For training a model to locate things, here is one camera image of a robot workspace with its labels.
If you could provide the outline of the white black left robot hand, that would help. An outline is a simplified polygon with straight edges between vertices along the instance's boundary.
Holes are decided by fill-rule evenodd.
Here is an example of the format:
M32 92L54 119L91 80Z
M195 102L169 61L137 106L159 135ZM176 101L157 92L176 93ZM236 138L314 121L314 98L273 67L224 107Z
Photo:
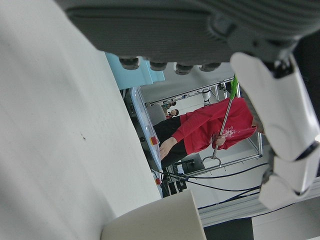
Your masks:
M276 210L310 191L320 162L320 125L293 56L320 29L317 0L59 0L96 49L128 70L176 63L211 71L229 62L273 150L259 201Z

